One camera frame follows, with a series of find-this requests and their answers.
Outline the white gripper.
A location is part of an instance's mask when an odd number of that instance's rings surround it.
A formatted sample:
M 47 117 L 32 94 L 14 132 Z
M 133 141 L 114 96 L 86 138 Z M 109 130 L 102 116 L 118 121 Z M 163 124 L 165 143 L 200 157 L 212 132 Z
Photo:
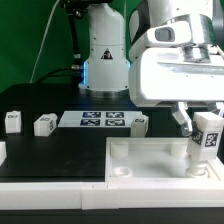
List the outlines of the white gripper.
M 210 63 L 184 62 L 178 48 L 148 48 L 129 70 L 129 94 L 138 107 L 171 106 L 183 136 L 193 133 L 187 113 L 208 103 L 210 112 L 224 116 L 224 59 L 211 55 Z

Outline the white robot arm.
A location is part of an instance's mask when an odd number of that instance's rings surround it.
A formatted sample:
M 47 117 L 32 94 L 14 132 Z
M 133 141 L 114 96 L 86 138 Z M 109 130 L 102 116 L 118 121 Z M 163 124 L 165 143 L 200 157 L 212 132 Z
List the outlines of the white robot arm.
M 220 0 L 141 0 L 124 19 L 108 4 L 89 7 L 90 56 L 80 90 L 96 97 L 127 91 L 138 107 L 169 107 L 189 136 L 190 107 L 224 115 L 224 9 Z

